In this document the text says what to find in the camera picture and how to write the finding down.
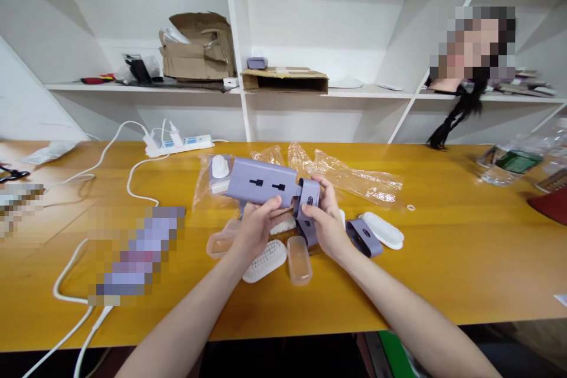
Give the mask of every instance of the clear plastic bag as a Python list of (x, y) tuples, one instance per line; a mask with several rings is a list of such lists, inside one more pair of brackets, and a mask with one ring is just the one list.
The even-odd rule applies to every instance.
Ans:
[(380, 171), (354, 170), (319, 149), (315, 150), (315, 161), (310, 170), (312, 174), (324, 176), (333, 186), (363, 197), (386, 210), (403, 208), (400, 197), (403, 181), (401, 176)]
[(218, 209), (231, 209), (238, 208), (238, 201), (224, 194), (213, 194), (211, 191), (210, 170), (211, 162), (215, 155), (204, 154), (200, 155), (201, 171), (197, 178), (197, 185), (195, 185), (195, 193), (193, 195), (192, 210), (218, 210)]
[(297, 142), (289, 144), (288, 167), (297, 171), (298, 178), (311, 178), (313, 162)]
[(284, 157), (279, 149), (279, 145), (264, 149), (262, 152), (251, 152), (250, 156), (256, 161), (269, 162), (270, 164), (281, 165), (285, 167)]

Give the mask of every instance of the cardboard box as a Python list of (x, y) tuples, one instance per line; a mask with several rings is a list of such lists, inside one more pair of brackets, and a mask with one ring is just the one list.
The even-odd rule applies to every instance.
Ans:
[(222, 80), (236, 77), (230, 24), (216, 13), (186, 13), (170, 17), (191, 44), (166, 43), (159, 32), (164, 75), (177, 79)]
[(268, 67), (242, 71), (244, 89), (249, 92), (327, 93), (329, 77), (302, 67)]

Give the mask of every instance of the power cord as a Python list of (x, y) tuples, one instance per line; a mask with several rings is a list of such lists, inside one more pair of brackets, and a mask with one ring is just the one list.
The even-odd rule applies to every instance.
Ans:
[[(164, 122), (162, 124), (162, 128), (161, 128), (161, 143), (162, 145), (164, 144), (164, 132), (165, 130), (165, 121), (166, 119), (164, 119)], [(52, 188), (54, 188), (55, 186), (59, 186), (59, 185), (64, 185), (69, 183), (72, 180), (75, 179), (79, 179), (81, 177), (87, 177), (87, 179), (82, 179), (82, 180), (91, 180), (93, 178), (95, 178), (94, 174), (85, 174), (88, 171), (91, 171), (95, 168), (97, 168), (102, 161), (104, 160), (106, 151), (110, 148), (111, 144), (114, 143), (114, 141), (116, 140), (116, 138), (118, 137), (118, 135), (120, 134), (120, 130), (122, 130), (122, 128), (128, 124), (128, 123), (133, 123), (133, 124), (137, 124), (140, 127), (142, 127), (142, 129), (144, 130), (144, 132), (146, 134), (148, 134), (148, 131), (146, 130), (146, 127), (144, 127), (144, 125), (140, 124), (139, 122), (136, 121), (125, 121), (124, 123), (120, 124), (120, 127), (118, 127), (118, 130), (116, 131), (116, 135), (114, 136), (114, 138), (108, 143), (108, 145), (106, 145), (106, 147), (104, 148), (104, 150), (102, 151), (102, 154), (100, 155), (100, 160), (99, 162), (97, 162), (97, 164), (91, 168), (88, 168), (87, 170), (84, 170), (80, 173), (75, 174), (74, 176), (66, 179), (63, 182), (60, 183), (56, 183), (52, 186), (50, 186), (49, 188), (47, 188), (45, 190), (45, 193), (47, 193), (48, 191), (50, 191)], [(128, 177), (128, 182), (126, 183), (126, 190), (128, 191), (128, 193), (135, 197), (135, 198), (140, 198), (140, 199), (146, 199), (149, 201), (153, 201), (155, 202), (155, 206), (159, 206), (159, 201), (153, 198), (149, 198), (149, 197), (143, 197), (143, 196), (139, 196), (136, 195), (134, 193), (132, 193), (132, 191), (130, 190), (130, 183), (132, 181), (132, 175), (134, 170), (136, 170), (136, 168), (138, 168), (140, 165), (142, 165), (144, 162), (149, 162), (149, 161), (159, 161), (161, 159), (166, 159), (169, 157), (169, 154), (167, 154), (164, 157), (159, 157), (159, 158), (151, 158), (151, 159), (145, 159), (143, 161), (140, 161), (139, 163), (137, 163), (136, 165), (134, 165), (132, 167), (132, 169), (130, 170), (130, 174)], [(88, 305), (88, 300), (86, 298), (78, 298), (78, 297), (72, 297), (72, 296), (67, 296), (67, 295), (63, 295), (59, 292), (59, 286), (61, 285), (61, 282), (63, 281), (63, 279), (65, 278), (65, 276), (67, 275), (67, 273), (69, 272), (69, 270), (71, 269), (71, 267), (73, 266), (73, 264), (75, 263), (75, 260), (77, 259), (77, 256), (79, 255), (79, 252), (81, 251), (81, 248), (84, 246), (84, 244), (87, 243), (87, 239), (84, 239), (81, 241), (81, 243), (77, 246), (77, 248), (75, 248), (75, 251), (71, 257), (71, 259), (69, 260), (69, 263), (67, 263), (67, 266), (65, 266), (65, 268), (63, 269), (63, 271), (61, 272), (61, 274), (59, 275), (59, 277), (57, 278), (57, 280), (55, 281), (55, 284), (53, 285), (53, 296), (57, 299), (60, 299), (62, 301), (68, 301), (68, 302), (75, 302), (75, 303), (80, 303), (80, 304), (85, 304)], [(81, 364), (83, 362), (83, 357), (84, 357), (84, 353), (87, 350), (87, 347), (89, 346), (91, 340), (93, 339), (93, 337), (96, 334), (96, 331), (100, 328), (100, 326), (102, 325), (102, 322), (106, 319), (106, 317), (109, 315), (109, 313), (112, 311), (112, 309), (114, 308), (114, 306), (105, 306), (102, 310), (102, 313), (100, 314), (99, 318), (97, 319), (97, 321), (95, 322), (95, 324), (93, 325), (92, 329), (90, 330), (89, 335), (87, 336), (87, 338), (85, 339), (81, 350), (79, 352), (79, 356), (77, 358), (77, 362), (75, 363), (75, 370), (73, 373), (73, 378), (80, 378), (80, 371), (81, 371)], [(55, 353), (56, 350), (59, 349), (59, 347), (61, 347), (70, 337), (71, 335), (73, 335), (83, 324), (84, 322), (87, 320), (87, 318), (90, 316), (90, 314), (93, 312), (94, 310), (94, 306), (89, 306), (89, 308), (87, 309), (86, 313), (84, 314), (84, 316), (81, 318), (81, 320), (74, 326), (74, 328), (69, 331), (69, 333), (67, 335), (65, 335), (61, 341), (59, 341), (55, 347), (53, 347), (48, 353), (45, 354), (45, 356), (43, 356), (41, 359), (39, 359), (39, 361), (32, 366), (32, 368), (26, 372), (26, 374), (22, 377), (22, 378), (28, 378), (37, 368), (39, 368), (53, 353)], [(97, 365), (93, 371), (91, 371), (89, 373), (88, 376), (90, 376), (95, 370), (96, 368), (98, 368), (99, 365)]]

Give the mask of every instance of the water bottle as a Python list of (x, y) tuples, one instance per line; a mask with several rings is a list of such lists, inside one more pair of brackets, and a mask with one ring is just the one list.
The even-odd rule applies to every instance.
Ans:
[(501, 158), (481, 178), (495, 186), (506, 187), (514, 183), (535, 166), (544, 155), (556, 155), (567, 143), (567, 118), (559, 118), (550, 131), (535, 132), (516, 139)]

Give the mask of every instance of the purple plastic case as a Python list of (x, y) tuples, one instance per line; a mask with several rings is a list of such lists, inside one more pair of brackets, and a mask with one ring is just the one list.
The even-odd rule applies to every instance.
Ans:
[(320, 191), (321, 186), (319, 185), (319, 182), (311, 179), (299, 179), (299, 185), (297, 188), (297, 201), (294, 204), (294, 217), (297, 220), (312, 220), (303, 213), (303, 211), (301, 210), (301, 205), (308, 204), (318, 207)]
[(305, 239), (307, 248), (317, 245), (317, 231), (315, 230), (315, 222), (313, 219), (308, 220), (295, 220), (299, 234)]
[(354, 246), (367, 257), (382, 254), (384, 247), (363, 219), (346, 222), (346, 231)]
[(282, 208), (291, 206), (298, 193), (297, 172), (288, 167), (236, 157), (230, 174), (226, 196), (263, 204), (277, 195)]

